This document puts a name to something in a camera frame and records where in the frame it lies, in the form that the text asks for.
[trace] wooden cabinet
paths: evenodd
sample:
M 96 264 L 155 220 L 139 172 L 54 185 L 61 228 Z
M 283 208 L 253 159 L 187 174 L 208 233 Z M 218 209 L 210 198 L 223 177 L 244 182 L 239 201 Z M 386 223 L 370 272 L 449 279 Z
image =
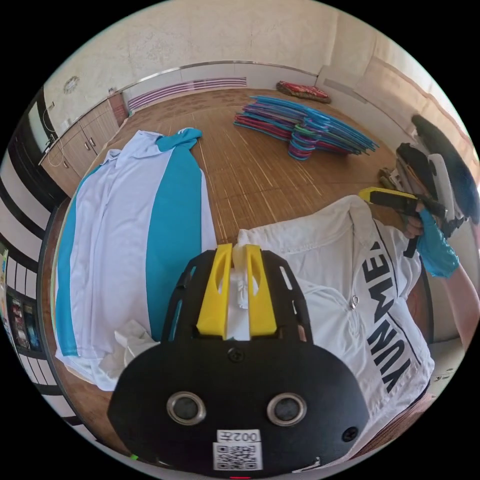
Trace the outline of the wooden cabinet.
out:
M 106 100 L 74 123 L 52 146 L 41 165 L 72 197 L 97 155 L 118 130 L 114 112 Z
M 119 129 L 117 120 L 110 111 L 102 113 L 85 126 L 82 124 L 80 125 L 88 144 L 92 149 L 94 149 L 97 155 L 102 151 L 104 145 L 112 139 Z
M 74 130 L 71 138 L 67 142 L 64 142 L 63 138 L 61 139 L 63 146 L 62 153 L 66 162 L 81 178 L 90 168 L 90 165 L 97 157 L 97 153 L 90 146 L 87 137 L 85 137 L 78 123 L 70 130 Z
M 72 198 L 79 186 L 81 177 L 62 155 L 58 142 L 46 154 L 41 166 L 53 181 Z

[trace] camera lens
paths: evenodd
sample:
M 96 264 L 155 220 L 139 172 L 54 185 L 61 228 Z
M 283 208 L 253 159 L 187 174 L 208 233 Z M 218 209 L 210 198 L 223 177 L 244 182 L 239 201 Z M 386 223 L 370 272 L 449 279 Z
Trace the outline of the camera lens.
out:
M 187 426 L 200 423 L 207 414 L 200 397 L 189 391 L 174 393 L 166 403 L 166 410 L 172 420 Z
M 279 427 L 290 427 L 304 418 L 307 413 L 307 404 L 295 393 L 281 393 L 270 400 L 266 413 L 273 424 Z

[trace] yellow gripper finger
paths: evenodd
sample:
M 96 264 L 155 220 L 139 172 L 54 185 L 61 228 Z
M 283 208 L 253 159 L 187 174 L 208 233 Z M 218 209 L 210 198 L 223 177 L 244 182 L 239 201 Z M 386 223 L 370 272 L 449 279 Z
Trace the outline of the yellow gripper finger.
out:
M 216 249 L 196 327 L 201 335 L 227 339 L 232 244 Z
M 360 190 L 358 192 L 358 196 L 362 200 L 365 200 L 365 202 L 372 203 L 372 201 L 370 200 L 370 195 L 374 192 L 380 192 L 383 194 L 390 194 L 390 195 L 398 195 L 399 197 L 406 197 L 408 199 L 414 199 L 414 200 L 417 199 L 415 195 L 412 195 L 410 193 L 405 193 L 404 191 L 389 190 L 388 188 L 378 188 L 376 186 L 370 186 L 368 188 L 364 188 L 363 190 Z
M 277 331 L 277 322 L 259 246 L 246 246 L 246 267 L 250 338 L 273 335 Z M 254 293 L 254 279 L 258 287 L 256 293 Z

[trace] black lettering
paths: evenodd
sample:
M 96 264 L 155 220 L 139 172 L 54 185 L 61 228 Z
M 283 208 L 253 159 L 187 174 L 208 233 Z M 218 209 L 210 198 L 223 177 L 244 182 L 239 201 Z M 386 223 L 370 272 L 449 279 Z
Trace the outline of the black lettering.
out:
M 397 334 L 397 331 L 393 328 L 387 335 L 387 332 L 390 328 L 390 324 L 387 320 L 384 320 L 378 328 L 368 337 L 367 342 L 369 345 L 372 345 L 376 340 L 377 344 L 371 349 L 371 354 L 375 355 L 380 350 L 383 350 L 385 347 L 388 347 L 389 343 L 393 340 L 394 336 Z
M 408 368 L 409 365 L 410 365 L 410 359 L 408 359 L 398 370 L 395 370 L 392 373 L 389 373 L 388 375 L 382 378 L 383 383 L 386 385 L 386 391 L 388 393 L 390 393 L 392 388 L 399 381 L 399 378 L 402 375 L 402 373 Z
M 367 283 L 390 272 L 390 267 L 385 257 L 380 254 L 378 258 L 381 260 L 381 265 L 377 265 L 377 259 L 375 257 L 370 259 L 372 265 L 371 269 L 369 269 L 367 260 L 365 260 L 361 265 L 363 268 L 363 275 L 365 275 L 365 281 Z
M 374 362 L 375 362 L 375 365 L 377 365 L 378 367 L 378 365 L 380 365 L 395 349 L 396 349 L 396 352 L 394 353 L 394 355 L 380 369 L 380 373 L 382 375 L 388 372 L 390 367 L 402 356 L 402 353 L 405 350 L 405 342 L 403 340 L 397 340 L 390 348 L 387 348 L 385 351 L 380 353 L 378 357 L 375 358 Z
M 375 309 L 375 315 L 373 321 L 377 323 L 392 307 L 394 304 L 393 300 L 390 300 L 388 303 L 384 305 L 384 301 L 387 297 L 384 295 L 385 290 L 393 287 L 394 284 L 391 278 L 386 278 L 381 282 L 377 283 L 376 285 L 370 287 L 368 291 L 370 292 L 370 296 L 373 300 L 378 302 L 378 305 Z

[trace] white jacket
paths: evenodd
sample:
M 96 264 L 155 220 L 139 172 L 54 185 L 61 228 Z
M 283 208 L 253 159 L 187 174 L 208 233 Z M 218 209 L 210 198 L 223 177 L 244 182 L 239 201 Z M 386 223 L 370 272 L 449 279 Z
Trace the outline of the white jacket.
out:
M 434 362 L 406 303 L 420 276 L 419 255 L 404 257 L 408 239 L 374 220 L 356 195 L 309 216 L 241 230 L 233 251 L 237 272 L 246 272 L 247 244 L 288 261 L 306 299 L 314 343 L 356 376 L 370 419 L 335 463 L 345 461 L 408 408 L 432 375 Z M 246 277 L 238 294 L 247 308 Z

